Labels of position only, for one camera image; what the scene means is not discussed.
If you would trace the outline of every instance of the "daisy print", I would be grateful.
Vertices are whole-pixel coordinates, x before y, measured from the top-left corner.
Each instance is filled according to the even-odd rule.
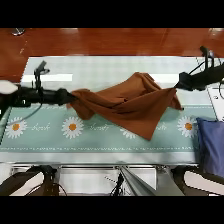
[[[78,117],[69,117],[63,122],[62,131],[66,138],[75,138],[82,134],[83,122]]]
[[[8,138],[12,138],[12,139],[17,138],[23,134],[23,131],[26,130],[27,128],[26,121],[19,122],[20,120],[22,120],[21,117],[15,117],[14,119],[10,121],[10,123],[13,123],[13,124],[8,125],[6,127],[5,132]]]
[[[193,138],[195,135],[197,135],[197,121],[194,118],[190,117],[182,117],[178,121],[178,130],[182,132],[182,135],[184,135],[186,138]]]
[[[123,132],[123,135],[126,137],[126,138],[130,138],[130,139],[133,139],[136,137],[136,134],[124,129],[124,128],[121,128],[120,129],[121,132]]]

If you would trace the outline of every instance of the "brown towel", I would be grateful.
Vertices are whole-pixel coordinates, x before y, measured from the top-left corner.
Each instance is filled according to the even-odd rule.
[[[168,106],[182,110],[176,89],[161,89],[147,73],[136,72],[126,81],[97,93],[80,89],[72,94],[78,99],[67,107],[73,107],[83,120],[100,114],[148,140]]]

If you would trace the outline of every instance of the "daisy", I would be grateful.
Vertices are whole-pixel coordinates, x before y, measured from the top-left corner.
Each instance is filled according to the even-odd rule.
[[[182,117],[179,119],[177,127],[185,137],[193,138],[197,135],[197,121],[194,118]]]
[[[123,132],[123,135],[124,135],[126,138],[130,138],[130,139],[132,139],[132,138],[135,138],[135,137],[136,137],[136,134],[134,134],[134,133],[132,133],[132,132],[130,132],[130,131],[124,129],[124,128],[121,128],[120,131]]]
[[[63,122],[61,130],[64,132],[63,135],[65,135],[66,138],[69,137],[72,139],[82,134],[83,126],[82,120],[78,117],[69,117]]]
[[[18,123],[14,123],[12,125],[8,125],[5,129],[6,131],[6,135],[8,136],[8,138],[17,138],[19,137],[20,135],[23,134],[23,131],[26,130],[27,128],[27,123],[26,121],[21,121],[19,122],[19,120],[22,120],[21,117],[15,117],[14,119],[12,119],[10,121],[10,123],[14,123],[16,121],[18,121]]]

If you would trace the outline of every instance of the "yellow flower center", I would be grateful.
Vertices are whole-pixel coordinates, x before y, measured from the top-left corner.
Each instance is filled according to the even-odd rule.
[[[71,131],[74,131],[74,130],[76,129],[76,125],[75,125],[75,124],[70,124],[70,125],[69,125],[69,129],[70,129]]]
[[[192,124],[190,124],[190,123],[186,123],[186,124],[185,124],[185,128],[186,128],[187,130],[192,130]]]
[[[19,124],[14,124],[13,126],[12,126],[12,129],[13,129],[13,131],[17,131],[18,129],[19,129]]]

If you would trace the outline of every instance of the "blue fabric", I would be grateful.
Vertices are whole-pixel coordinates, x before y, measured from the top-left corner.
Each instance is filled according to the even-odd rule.
[[[201,166],[204,172],[224,177],[224,122],[197,118]]]

